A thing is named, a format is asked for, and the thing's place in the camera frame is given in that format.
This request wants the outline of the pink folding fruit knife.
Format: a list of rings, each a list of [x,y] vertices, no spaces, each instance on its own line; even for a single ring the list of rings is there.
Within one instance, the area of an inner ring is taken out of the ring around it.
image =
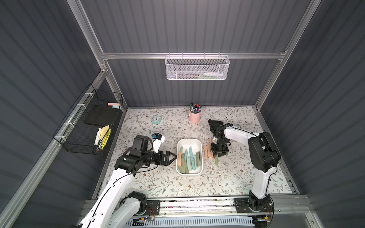
[[[214,155],[213,155],[213,151],[212,151],[212,143],[213,143],[213,139],[209,138],[209,142],[207,144],[207,149],[209,151],[209,157],[212,158],[213,160],[215,160]]]

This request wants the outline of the white oval storage box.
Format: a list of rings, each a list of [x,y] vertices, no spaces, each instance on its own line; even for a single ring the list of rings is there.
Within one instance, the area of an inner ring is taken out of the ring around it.
[[[201,153],[201,165],[193,171],[191,167],[189,148],[193,149],[194,156],[197,152]],[[198,139],[181,139],[177,144],[177,154],[182,152],[182,166],[178,167],[178,160],[175,163],[175,169],[179,175],[182,176],[199,176],[203,171],[203,154],[202,154],[202,144]]]

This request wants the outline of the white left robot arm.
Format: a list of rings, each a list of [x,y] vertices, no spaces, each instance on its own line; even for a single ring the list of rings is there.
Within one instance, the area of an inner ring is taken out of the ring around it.
[[[160,151],[165,137],[155,133],[152,137],[138,135],[133,145],[116,161],[115,169],[94,206],[78,224],[79,228],[122,228],[134,216],[145,214],[146,195],[130,193],[117,209],[125,190],[138,173],[148,172],[150,165],[169,166],[178,156],[169,151]]]

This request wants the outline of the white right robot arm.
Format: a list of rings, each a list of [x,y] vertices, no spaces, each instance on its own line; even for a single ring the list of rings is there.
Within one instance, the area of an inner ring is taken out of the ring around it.
[[[252,133],[240,129],[231,123],[208,120],[210,131],[213,134],[212,143],[209,146],[214,157],[222,157],[228,154],[231,141],[237,141],[249,147],[251,163],[255,168],[255,176],[252,189],[249,192],[247,205],[253,212],[260,212],[271,204],[271,196],[268,193],[270,178],[278,170],[281,160],[279,150],[268,132]]]

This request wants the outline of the olive green fruit knife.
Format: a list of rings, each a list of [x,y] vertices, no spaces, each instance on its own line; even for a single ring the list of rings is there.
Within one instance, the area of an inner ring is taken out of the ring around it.
[[[195,157],[194,157],[194,159],[195,159],[195,166],[196,166],[196,168],[198,168],[198,167],[201,165],[200,158],[201,158],[201,153],[200,153],[200,152],[197,152],[197,153],[195,154]]]

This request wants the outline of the small teal box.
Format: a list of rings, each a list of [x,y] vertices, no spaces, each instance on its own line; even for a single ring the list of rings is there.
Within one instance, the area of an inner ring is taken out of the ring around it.
[[[162,122],[162,116],[154,116],[152,119],[153,124],[160,124]]]

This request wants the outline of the pink pen cup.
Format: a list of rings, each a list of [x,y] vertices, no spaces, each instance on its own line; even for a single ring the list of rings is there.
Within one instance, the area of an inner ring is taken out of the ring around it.
[[[189,121],[191,123],[197,124],[197,123],[200,122],[200,120],[201,120],[201,114],[202,114],[201,110],[198,111],[197,113],[193,113],[191,111],[189,111],[188,113],[189,113]]]

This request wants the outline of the yellow notepad in basket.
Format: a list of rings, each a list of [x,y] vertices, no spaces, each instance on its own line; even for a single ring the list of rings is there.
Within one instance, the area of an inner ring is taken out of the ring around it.
[[[102,151],[104,147],[106,146],[108,139],[110,137],[110,134],[112,132],[112,129],[110,128],[110,125],[104,126],[102,128],[98,129],[95,145],[97,146],[97,151]]]

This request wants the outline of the black notebook in basket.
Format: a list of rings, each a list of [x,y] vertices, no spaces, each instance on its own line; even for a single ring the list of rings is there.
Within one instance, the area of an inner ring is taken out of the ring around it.
[[[118,109],[111,106],[94,105],[84,123],[104,127],[113,123],[118,112]]]

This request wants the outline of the white tube in basket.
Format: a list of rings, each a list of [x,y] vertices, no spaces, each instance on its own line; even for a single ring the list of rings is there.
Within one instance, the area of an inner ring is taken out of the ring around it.
[[[215,79],[222,79],[224,78],[224,74],[222,72],[205,72],[203,76],[206,78],[215,78]]]

